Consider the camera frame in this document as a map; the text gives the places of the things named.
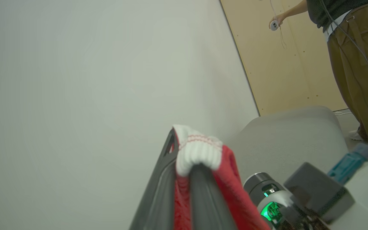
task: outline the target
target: belt loop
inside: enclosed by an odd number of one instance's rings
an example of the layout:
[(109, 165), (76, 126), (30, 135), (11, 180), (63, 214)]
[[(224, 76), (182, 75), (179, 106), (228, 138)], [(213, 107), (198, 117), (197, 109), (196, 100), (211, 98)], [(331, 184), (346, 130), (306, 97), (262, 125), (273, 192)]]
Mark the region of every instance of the belt loop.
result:
[[(353, 32), (353, 36), (355, 37), (356, 44), (359, 46), (359, 48), (365, 55), (364, 42), (362, 39), (362, 35), (360, 34), (359, 27), (357, 26), (355, 16), (354, 15), (351, 16), (349, 19), (346, 20), (346, 22), (349, 24), (349, 29), (351, 29), (351, 31)], [(364, 56), (360, 52), (359, 52), (359, 56), (360, 56), (359, 57), (360, 64), (362, 66), (367, 65), (367, 61), (364, 59)]]

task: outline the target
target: white cable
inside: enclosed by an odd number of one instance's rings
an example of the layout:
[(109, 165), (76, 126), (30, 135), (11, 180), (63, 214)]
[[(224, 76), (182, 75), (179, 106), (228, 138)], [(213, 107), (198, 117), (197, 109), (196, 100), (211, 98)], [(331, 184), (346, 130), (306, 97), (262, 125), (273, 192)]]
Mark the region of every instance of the white cable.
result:
[(273, 7), (273, 5), (272, 5), (272, 0), (269, 0), (269, 2), (271, 3), (271, 7), (272, 7), (272, 10), (273, 10), (273, 14), (275, 15), (275, 21), (276, 21), (276, 26), (277, 27), (279, 27), (279, 25), (278, 25), (278, 20), (276, 19), (276, 12), (275, 12), (275, 8)]
[(335, 114), (335, 115), (336, 115), (336, 116), (342, 116), (342, 115), (345, 115), (345, 114), (352, 114), (352, 112), (338, 113), (338, 114)]
[(273, 7), (272, 0), (269, 0), (269, 2), (271, 3), (273, 14), (275, 15), (274, 18), (275, 18), (276, 26), (280, 29), (280, 42), (282, 43), (282, 47), (284, 49), (286, 49), (287, 45), (286, 45), (286, 42), (283, 40), (282, 29), (280, 28), (280, 25), (278, 23), (278, 19), (276, 18), (276, 12), (275, 12), (275, 8)]

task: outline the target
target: person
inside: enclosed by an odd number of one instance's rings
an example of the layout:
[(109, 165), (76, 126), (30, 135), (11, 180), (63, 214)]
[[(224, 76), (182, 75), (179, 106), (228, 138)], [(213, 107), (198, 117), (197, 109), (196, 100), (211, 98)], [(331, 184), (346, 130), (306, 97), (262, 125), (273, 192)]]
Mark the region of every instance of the person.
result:
[(306, 11), (318, 28), (323, 27), (337, 86), (360, 123), (358, 130), (350, 132), (350, 138), (368, 142), (368, 0), (303, 0), (276, 19), (282, 25), (287, 17)]

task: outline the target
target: cable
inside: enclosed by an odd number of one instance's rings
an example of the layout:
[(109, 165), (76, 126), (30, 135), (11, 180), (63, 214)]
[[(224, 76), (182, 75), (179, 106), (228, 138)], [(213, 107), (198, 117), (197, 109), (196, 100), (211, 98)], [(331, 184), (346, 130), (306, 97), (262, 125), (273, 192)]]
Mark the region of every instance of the cable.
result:
[(335, 115), (336, 115), (336, 116), (342, 116), (342, 115), (345, 115), (345, 114), (352, 114), (352, 112), (338, 113), (338, 114), (335, 114)]
[(276, 19), (276, 12), (275, 12), (275, 8), (273, 7), (272, 0), (269, 0), (269, 2), (271, 3), (273, 14), (275, 15), (274, 19), (275, 19), (275, 22), (276, 22), (276, 26), (280, 29), (280, 43), (282, 44), (282, 47), (284, 49), (286, 49), (287, 45), (286, 45), (286, 42), (283, 40), (282, 29), (281, 29), (280, 25), (278, 24), (278, 19)]
[[(342, 47), (340, 45), (339, 45), (339, 47), (340, 47), (340, 51), (343, 53), (343, 55), (345, 56), (345, 58), (348, 60), (345, 51), (343, 51), (343, 49), (342, 49)], [(353, 71), (353, 68), (352, 68), (352, 64), (350, 64), (350, 62), (348, 62), (348, 63), (349, 63), (350, 70), (352, 70), (353, 77), (356, 80), (357, 84), (359, 85), (359, 89), (362, 92), (362, 95), (364, 95), (364, 91), (363, 91), (362, 85), (360, 84), (359, 80), (356, 78), (355, 72)], [(367, 101), (365, 100), (365, 97), (363, 97), (363, 100), (364, 100), (364, 103), (365, 103), (365, 105), (367, 106), (367, 109), (368, 109), (368, 104), (367, 104)]]
[(287, 49), (287, 45), (286, 45), (286, 42), (283, 40), (283, 35), (282, 35), (282, 28), (281, 27), (279, 27), (279, 29), (280, 29), (280, 43), (282, 44), (282, 47), (284, 48), (284, 49)]
[[(330, 13), (329, 13), (329, 11), (327, 10), (327, 7), (326, 7), (326, 5), (325, 5), (325, 3), (324, 3), (324, 1), (323, 0), (320, 0), (320, 2), (321, 2), (321, 4), (322, 4), (322, 6), (323, 6), (323, 9), (325, 10), (325, 12), (326, 12), (326, 14), (327, 14), (327, 16), (329, 17), (329, 19), (350, 39), (350, 41), (353, 43), (353, 45), (355, 45), (356, 46), (356, 48), (359, 50), (359, 52), (363, 55), (363, 57), (365, 58), (365, 60), (366, 60), (366, 62), (367, 62), (367, 65), (368, 65), (368, 59), (367, 59), (367, 57), (366, 57), (366, 55), (364, 54), (364, 52), (361, 50), (361, 48), (357, 45), (357, 43), (355, 42), (355, 41), (353, 41), (353, 39), (340, 27), (340, 25), (339, 24), (337, 24), (337, 22), (332, 18), (332, 16), (330, 15)], [(355, 78), (355, 80), (356, 80), (356, 82), (359, 84), (359, 88), (360, 88), (360, 90), (361, 90), (361, 92), (362, 92), (362, 94), (364, 95), (364, 91), (363, 91), (363, 89), (362, 89), (362, 85), (360, 84), (360, 82), (359, 82), (359, 80), (356, 78), (356, 75), (354, 74), (354, 72), (353, 72), (353, 77)], [(367, 106), (367, 108), (368, 108), (368, 104), (367, 104), (367, 101), (365, 100), (365, 97), (364, 97), (364, 102), (365, 102), (365, 104), (366, 104), (366, 106)]]

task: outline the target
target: floor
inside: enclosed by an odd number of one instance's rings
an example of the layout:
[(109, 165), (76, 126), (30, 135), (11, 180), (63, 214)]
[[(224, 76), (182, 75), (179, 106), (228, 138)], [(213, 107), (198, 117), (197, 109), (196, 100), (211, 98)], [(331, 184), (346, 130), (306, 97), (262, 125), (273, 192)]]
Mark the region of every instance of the floor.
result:
[(353, 114), (350, 113), (349, 109), (336, 111), (334, 113), (336, 114), (336, 117), (339, 120), (340, 127), (343, 132), (344, 139), (346, 140), (346, 144), (349, 151), (353, 150), (353, 148), (356, 146), (357, 143), (359, 143), (359, 141), (350, 139), (349, 132), (356, 130), (359, 127), (359, 122), (356, 120)]

